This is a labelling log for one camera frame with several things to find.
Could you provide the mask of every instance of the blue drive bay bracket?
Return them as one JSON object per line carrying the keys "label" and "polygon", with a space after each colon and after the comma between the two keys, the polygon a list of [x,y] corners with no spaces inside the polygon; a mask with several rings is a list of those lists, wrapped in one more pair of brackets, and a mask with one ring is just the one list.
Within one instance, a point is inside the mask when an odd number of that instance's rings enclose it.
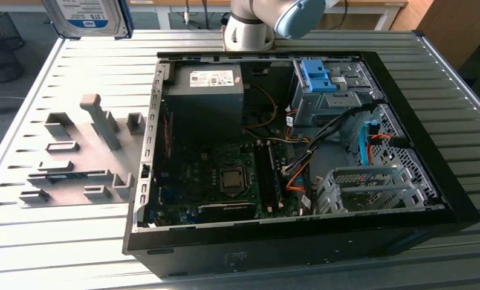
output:
{"label": "blue drive bay bracket", "polygon": [[304,59],[300,64],[302,73],[310,85],[310,92],[335,92],[338,88],[328,78],[328,69],[323,66],[323,61]]}

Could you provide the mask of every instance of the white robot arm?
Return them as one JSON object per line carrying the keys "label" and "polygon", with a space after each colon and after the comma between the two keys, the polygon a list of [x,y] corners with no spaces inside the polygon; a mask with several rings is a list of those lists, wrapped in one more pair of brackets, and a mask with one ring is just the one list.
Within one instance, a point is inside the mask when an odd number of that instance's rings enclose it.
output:
{"label": "white robot arm", "polygon": [[223,34],[227,50],[269,50],[273,30],[287,39],[300,38],[315,27],[324,7],[324,0],[232,0]]}

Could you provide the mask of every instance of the blue hard drive label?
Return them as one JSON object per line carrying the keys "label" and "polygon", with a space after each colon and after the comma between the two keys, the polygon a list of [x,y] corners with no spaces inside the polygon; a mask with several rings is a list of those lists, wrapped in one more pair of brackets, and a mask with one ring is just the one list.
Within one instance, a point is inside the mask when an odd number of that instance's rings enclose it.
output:
{"label": "blue hard drive label", "polygon": [[101,28],[108,24],[102,0],[57,0],[65,20],[80,28]]}

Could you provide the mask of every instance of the slotted aluminum profile table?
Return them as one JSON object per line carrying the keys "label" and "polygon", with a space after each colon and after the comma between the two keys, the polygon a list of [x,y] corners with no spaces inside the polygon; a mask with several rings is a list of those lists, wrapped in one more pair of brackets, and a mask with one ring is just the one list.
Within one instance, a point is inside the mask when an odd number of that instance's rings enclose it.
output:
{"label": "slotted aluminum profile table", "polygon": [[[418,118],[480,211],[480,99],[435,52],[411,32],[314,31],[276,41],[278,50],[376,51]],[[40,138],[29,126],[80,90],[101,95],[113,115],[146,110],[159,51],[217,51],[217,31],[136,31],[130,40],[58,40],[0,146],[0,183],[26,169],[7,169],[22,144]],[[74,84],[89,85],[76,89]],[[21,209],[17,187],[0,187],[0,288],[60,285],[267,289],[480,289],[480,223],[429,240],[398,256],[160,280],[121,254],[126,204]]]}

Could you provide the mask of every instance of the wooden cabinet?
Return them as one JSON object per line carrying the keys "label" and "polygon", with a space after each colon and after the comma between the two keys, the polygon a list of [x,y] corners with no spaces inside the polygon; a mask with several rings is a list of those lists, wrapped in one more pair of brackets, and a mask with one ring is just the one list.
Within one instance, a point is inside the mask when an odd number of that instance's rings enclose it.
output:
{"label": "wooden cabinet", "polygon": [[458,69],[480,46],[480,0],[407,0],[391,30],[422,30]]}

